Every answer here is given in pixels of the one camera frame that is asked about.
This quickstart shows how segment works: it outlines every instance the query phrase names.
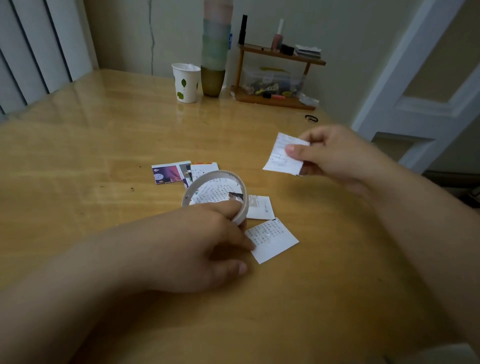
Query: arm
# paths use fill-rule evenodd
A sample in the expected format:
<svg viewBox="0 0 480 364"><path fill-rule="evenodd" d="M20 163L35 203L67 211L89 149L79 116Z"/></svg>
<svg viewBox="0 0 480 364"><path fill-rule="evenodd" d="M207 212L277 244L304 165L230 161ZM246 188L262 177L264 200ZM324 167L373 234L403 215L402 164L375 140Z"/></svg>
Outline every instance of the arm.
<svg viewBox="0 0 480 364"><path fill-rule="evenodd" d="M323 174L364 197L424 281L480 353L480 217L427 179L396 164L350 129L325 126L287 146Z"/></svg>
<svg viewBox="0 0 480 364"><path fill-rule="evenodd" d="M66 363L121 297L200 291L244 274L244 262L208 259L219 243L254 248L228 220L240 206L194 205L119 225L7 287L0 292L0 363Z"/></svg>

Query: wooden organizer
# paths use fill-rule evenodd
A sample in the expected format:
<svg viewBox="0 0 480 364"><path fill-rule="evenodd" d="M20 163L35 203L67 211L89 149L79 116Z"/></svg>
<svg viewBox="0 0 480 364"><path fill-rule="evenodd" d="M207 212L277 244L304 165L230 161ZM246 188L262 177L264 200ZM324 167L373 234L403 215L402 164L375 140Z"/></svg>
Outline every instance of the wooden organizer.
<svg viewBox="0 0 480 364"><path fill-rule="evenodd" d="M304 105L300 102L297 97L287 97L284 100L278 100L275 98L264 98L257 95L248 95L245 91L242 90L240 87L240 76L241 70L243 65L243 56L245 52L250 53L258 53L263 54L270 57L277 57L277 58L284 58L286 60L297 61L297 62L304 62L307 65L305 66L305 71L303 71L303 75L306 76L308 70L310 69L311 64L318 64L319 66L325 66L326 62L322 59L316 60L308 57L303 56L287 56L286 54L280 53L278 51L272 51L268 47L260 47L255 46L253 44L237 44L240 48L240 58L239 58L239 65L237 69L237 79L235 81L235 85L231 87L231 90L235 94L235 99L240 102L249 102L252 104L262 104L262 105L271 105L271 106L283 106L285 108L294 108L294 109L304 109L304 110L315 110L313 106Z"/></svg>

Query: wooden shelf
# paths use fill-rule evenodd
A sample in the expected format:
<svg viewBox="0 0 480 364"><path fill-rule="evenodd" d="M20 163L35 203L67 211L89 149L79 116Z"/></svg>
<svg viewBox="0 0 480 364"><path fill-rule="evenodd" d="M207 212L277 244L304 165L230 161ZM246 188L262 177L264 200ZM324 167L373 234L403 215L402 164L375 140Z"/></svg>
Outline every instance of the wooden shelf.
<svg viewBox="0 0 480 364"><path fill-rule="evenodd" d="M297 62L318 64L320 66L325 66L327 64L327 62L325 62L322 59L318 60L315 58L309 58L309 57L297 56L297 55L287 56L286 54L280 53L278 51L274 52L268 47L260 47L260 46L255 46L253 44L237 44L237 46L240 48L240 50L243 50L245 52L264 54L270 57L284 58L286 60L297 61Z"/></svg>
<svg viewBox="0 0 480 364"><path fill-rule="evenodd" d="M278 100L275 98L264 98L256 95L248 95L241 87L238 87L237 90L235 90L235 86L232 86L231 90L235 94L235 100L239 102L248 102L251 104L262 104L270 106L283 106L285 108L293 109L315 110L313 106L302 104L300 100L298 100L298 98L296 97L287 97L284 100Z"/></svg>

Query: white plastic ring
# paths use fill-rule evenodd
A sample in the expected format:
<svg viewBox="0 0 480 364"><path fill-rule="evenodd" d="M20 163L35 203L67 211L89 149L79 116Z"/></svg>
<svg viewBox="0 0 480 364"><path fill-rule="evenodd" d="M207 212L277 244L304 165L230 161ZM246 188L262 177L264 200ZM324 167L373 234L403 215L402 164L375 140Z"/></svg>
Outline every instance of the white plastic ring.
<svg viewBox="0 0 480 364"><path fill-rule="evenodd" d="M248 213L248 194L245 184L235 173L229 172L227 170L214 170L212 172L205 173L204 175L198 177L185 191L183 199L181 202L182 207L186 207L190 204L192 197L195 195L195 192L208 181L214 180L215 178L228 178L229 180L235 181L240 185L241 192L243 193L243 202L241 204L241 209L238 214L232 219L232 222L236 225L240 225Z"/></svg>

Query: hand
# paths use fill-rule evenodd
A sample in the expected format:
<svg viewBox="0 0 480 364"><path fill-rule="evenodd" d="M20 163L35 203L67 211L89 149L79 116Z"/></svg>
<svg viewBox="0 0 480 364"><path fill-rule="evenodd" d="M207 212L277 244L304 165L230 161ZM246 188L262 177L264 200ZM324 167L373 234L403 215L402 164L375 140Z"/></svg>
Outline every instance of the hand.
<svg viewBox="0 0 480 364"><path fill-rule="evenodd" d="M341 125L318 126L303 133L300 139L311 146L286 146L290 157L303 160L303 175L326 175L350 191L365 194L369 183L395 163L373 144L361 139Z"/></svg>
<svg viewBox="0 0 480 364"><path fill-rule="evenodd" d="M101 232L93 243L110 271L135 291L201 291L247 271L240 260L209 260L218 244L255 248L245 224L229 221L240 207L238 201L182 207Z"/></svg>

